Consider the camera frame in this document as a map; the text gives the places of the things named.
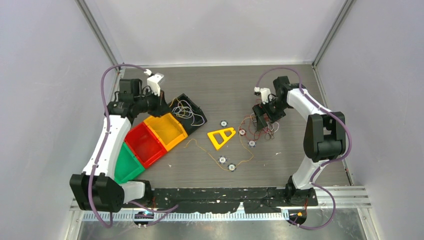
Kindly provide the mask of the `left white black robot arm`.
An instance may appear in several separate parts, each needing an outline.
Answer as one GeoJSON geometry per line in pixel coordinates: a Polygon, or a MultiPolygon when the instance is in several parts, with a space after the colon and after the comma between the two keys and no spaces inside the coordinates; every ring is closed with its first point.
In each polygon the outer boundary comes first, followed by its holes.
{"type": "Polygon", "coordinates": [[[117,213],[123,204],[135,200],[141,207],[153,202],[153,193],[144,180],[115,181],[121,147],[134,119],[140,113],[161,117],[170,112],[161,89],[163,76],[146,80],[121,79],[115,97],[106,105],[102,132],[88,163],[80,174],[73,174],[69,185],[81,210],[117,213]]]}

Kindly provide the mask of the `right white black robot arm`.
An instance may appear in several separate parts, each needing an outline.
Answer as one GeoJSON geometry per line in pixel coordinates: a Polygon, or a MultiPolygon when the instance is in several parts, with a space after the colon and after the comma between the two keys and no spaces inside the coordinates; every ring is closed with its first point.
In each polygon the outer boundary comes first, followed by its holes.
{"type": "Polygon", "coordinates": [[[299,205],[313,196],[315,181],[326,165],[345,153],[345,116],[340,111],[333,112],[324,107],[301,83],[290,83],[287,76],[277,77],[273,86],[274,93],[269,88],[254,87],[254,94],[261,98],[261,102],[252,108],[256,129],[260,131],[279,121],[286,115],[286,109],[296,110],[306,121],[305,156],[283,191],[288,204],[299,205]]]}

